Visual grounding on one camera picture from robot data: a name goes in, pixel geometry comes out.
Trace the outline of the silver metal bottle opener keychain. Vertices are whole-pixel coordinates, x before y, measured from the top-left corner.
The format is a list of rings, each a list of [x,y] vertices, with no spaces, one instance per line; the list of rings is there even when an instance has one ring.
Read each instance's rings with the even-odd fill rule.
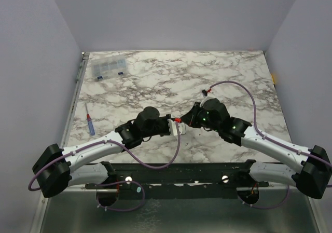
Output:
[[[179,132],[180,132],[180,135],[186,134],[186,125],[184,123],[179,124]]]

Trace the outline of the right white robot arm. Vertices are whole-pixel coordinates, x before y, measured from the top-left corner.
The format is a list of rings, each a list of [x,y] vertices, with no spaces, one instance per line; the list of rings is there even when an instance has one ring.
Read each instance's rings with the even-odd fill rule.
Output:
[[[331,163],[324,148],[299,146],[266,134],[248,121],[231,117],[216,98],[196,102],[181,121],[192,128],[215,131],[230,144],[257,150],[279,161],[256,162],[241,171],[238,180],[242,186],[250,187],[256,181],[287,184],[314,199],[321,199],[328,187]]]

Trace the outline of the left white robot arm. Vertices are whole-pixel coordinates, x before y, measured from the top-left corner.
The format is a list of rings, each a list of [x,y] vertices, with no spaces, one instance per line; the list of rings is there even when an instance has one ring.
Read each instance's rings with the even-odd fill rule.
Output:
[[[133,120],[96,140],[81,145],[60,148],[58,144],[48,146],[32,167],[33,181],[45,198],[63,192],[74,181],[75,172],[81,167],[102,157],[135,148],[145,138],[155,135],[179,135],[178,123],[166,115],[161,117],[154,107],[146,107]]]

